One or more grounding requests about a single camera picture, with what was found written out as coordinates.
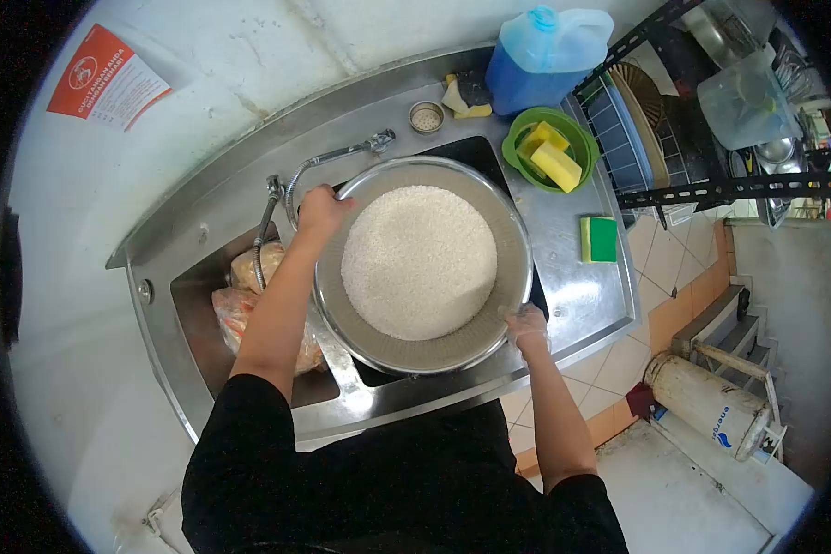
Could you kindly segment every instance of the hand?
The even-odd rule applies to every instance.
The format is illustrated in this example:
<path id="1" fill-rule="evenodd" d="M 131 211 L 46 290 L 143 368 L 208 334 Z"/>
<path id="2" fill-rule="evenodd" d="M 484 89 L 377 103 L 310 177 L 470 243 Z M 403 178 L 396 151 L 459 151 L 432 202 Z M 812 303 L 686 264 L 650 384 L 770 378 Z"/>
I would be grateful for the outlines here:
<path id="1" fill-rule="evenodd" d="M 532 303 L 507 310 L 504 318 L 508 324 L 508 340 L 516 344 L 521 352 L 548 348 L 548 322 L 542 311 Z"/>
<path id="2" fill-rule="evenodd" d="M 336 200 L 329 184 L 312 188 L 305 193 L 299 208 L 299 234 L 319 241 L 322 247 L 354 206 L 354 199 Z"/>

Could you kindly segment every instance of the orange tile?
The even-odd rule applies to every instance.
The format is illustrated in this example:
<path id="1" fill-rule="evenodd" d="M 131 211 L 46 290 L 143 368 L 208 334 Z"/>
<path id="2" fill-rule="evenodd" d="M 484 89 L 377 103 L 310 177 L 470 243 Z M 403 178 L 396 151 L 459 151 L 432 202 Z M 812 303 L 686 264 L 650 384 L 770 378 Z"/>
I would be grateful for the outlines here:
<path id="1" fill-rule="evenodd" d="M 689 285 L 693 294 L 693 319 L 698 317 L 714 299 L 714 273 L 710 269 L 703 271 Z"/>
<path id="2" fill-rule="evenodd" d="M 532 479 L 536 475 L 539 474 L 539 466 L 536 464 L 532 467 L 528 467 L 524 470 L 520 471 L 520 475 L 522 475 L 526 479 Z"/>
<path id="3" fill-rule="evenodd" d="M 717 239 L 717 259 L 727 259 L 727 233 L 724 230 L 723 220 L 714 224 L 714 238 Z"/>
<path id="4" fill-rule="evenodd" d="M 539 467 L 539 458 L 536 456 L 535 448 L 525 450 L 517 455 L 518 459 L 518 468 L 520 468 L 520 474 L 523 475 L 525 471 L 532 470 L 533 467 Z"/>
<path id="5" fill-rule="evenodd" d="M 621 433 L 631 424 L 637 421 L 637 415 L 631 415 L 631 408 L 628 406 L 628 400 L 621 399 L 612 405 L 612 428 L 616 434 Z"/>
<path id="6" fill-rule="evenodd" d="M 587 430 L 591 433 L 594 448 L 616 436 L 612 406 L 587 420 Z"/>
<path id="7" fill-rule="evenodd" d="M 714 298 L 723 294 L 724 291 L 727 290 L 729 286 L 729 263 L 727 262 L 727 256 L 723 254 L 717 261 L 714 262 L 709 268 L 709 271 L 713 273 L 714 278 L 713 282 L 711 283 L 714 287 Z"/>
<path id="8" fill-rule="evenodd" d="M 723 226 L 723 236 L 727 239 L 727 252 L 735 252 L 735 241 L 733 240 L 733 228 L 729 225 Z"/>
<path id="9" fill-rule="evenodd" d="M 692 310 L 692 284 L 688 284 L 677 291 L 677 298 L 662 302 L 650 312 L 651 355 L 671 348 L 671 338 L 693 320 Z"/>

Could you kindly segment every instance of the green bowl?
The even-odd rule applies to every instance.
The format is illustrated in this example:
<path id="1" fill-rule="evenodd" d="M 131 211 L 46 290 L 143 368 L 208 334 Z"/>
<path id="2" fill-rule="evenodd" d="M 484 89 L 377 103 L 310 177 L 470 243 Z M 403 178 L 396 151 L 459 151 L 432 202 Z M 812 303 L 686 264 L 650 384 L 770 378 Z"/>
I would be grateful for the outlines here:
<path id="1" fill-rule="evenodd" d="M 549 193 L 563 193 L 563 189 L 550 179 L 550 177 L 539 177 L 532 169 L 525 165 L 518 156 L 517 149 L 520 141 L 529 134 L 530 126 L 545 121 L 551 127 L 570 141 L 570 147 L 566 153 L 582 168 L 582 177 L 578 180 L 576 187 L 584 183 L 594 171 L 594 166 L 600 160 L 600 148 L 597 147 L 597 140 L 576 121 L 554 108 L 535 107 L 530 108 L 519 115 L 511 123 L 508 137 L 501 142 L 501 156 L 517 168 L 520 174 L 530 183 L 544 189 Z"/>

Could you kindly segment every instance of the tiled floor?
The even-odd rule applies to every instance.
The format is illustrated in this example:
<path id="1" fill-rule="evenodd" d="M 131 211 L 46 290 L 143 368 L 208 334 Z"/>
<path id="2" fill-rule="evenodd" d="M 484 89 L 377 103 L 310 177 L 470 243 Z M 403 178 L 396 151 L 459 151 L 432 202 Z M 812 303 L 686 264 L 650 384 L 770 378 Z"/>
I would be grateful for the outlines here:
<path id="1" fill-rule="evenodd" d="M 652 357 L 668 349 L 671 338 L 708 307 L 735 273 L 732 241 L 725 217 L 752 216 L 751 202 L 736 202 L 662 229 L 642 216 L 628 233 L 642 324 L 628 336 L 584 360 L 565 367 L 564 375 L 578 410 L 585 417 L 595 446 L 603 444 L 636 420 L 624 399 L 643 378 Z M 511 449 L 525 477 L 537 474 L 529 387 L 501 399 L 509 422 Z"/>

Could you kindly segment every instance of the faucet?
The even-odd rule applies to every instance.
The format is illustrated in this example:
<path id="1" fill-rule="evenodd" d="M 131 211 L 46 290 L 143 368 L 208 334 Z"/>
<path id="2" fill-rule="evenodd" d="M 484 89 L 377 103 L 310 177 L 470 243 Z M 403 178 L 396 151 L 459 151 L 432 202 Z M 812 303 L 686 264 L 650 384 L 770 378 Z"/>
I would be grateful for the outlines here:
<path id="1" fill-rule="evenodd" d="M 265 276 L 261 270 L 261 246 L 265 244 L 265 235 L 267 234 L 267 225 L 274 215 L 274 208 L 277 202 L 283 200 L 283 207 L 286 209 L 286 217 L 289 219 L 289 224 L 294 230 L 299 230 L 299 215 L 292 209 L 292 194 L 296 191 L 296 184 L 299 183 L 299 178 L 302 174 L 310 168 L 320 166 L 328 161 L 340 160 L 345 156 L 350 156 L 359 151 L 371 151 L 377 154 L 382 153 L 388 149 L 388 144 L 396 139 L 394 131 L 387 128 L 380 131 L 372 137 L 366 139 L 362 143 L 347 146 L 346 148 L 339 148 L 337 150 L 328 151 L 319 156 L 313 156 L 303 161 L 293 172 L 292 177 L 289 178 L 284 189 L 280 185 L 280 176 L 271 175 L 267 178 L 267 205 L 265 206 L 265 213 L 261 216 L 261 223 L 259 224 L 259 232 L 256 234 L 253 241 L 253 272 L 255 280 L 259 284 L 259 289 L 265 290 Z"/>
<path id="2" fill-rule="evenodd" d="M 394 135 L 394 131 L 387 128 L 362 143 L 328 151 L 325 154 L 320 154 L 319 156 L 314 156 L 303 161 L 296 168 L 295 172 L 293 172 L 292 177 L 289 178 L 289 183 L 287 183 L 286 190 L 283 192 L 283 207 L 286 208 L 286 217 L 289 219 L 289 224 L 292 225 L 292 228 L 299 230 L 299 215 L 292 208 L 292 194 L 296 192 L 296 184 L 299 183 L 299 178 L 301 178 L 307 169 L 320 166 L 328 161 L 340 160 L 345 156 L 350 156 L 359 151 L 371 151 L 377 154 L 382 153 L 388 149 L 388 144 L 396 138 L 397 136 Z"/>

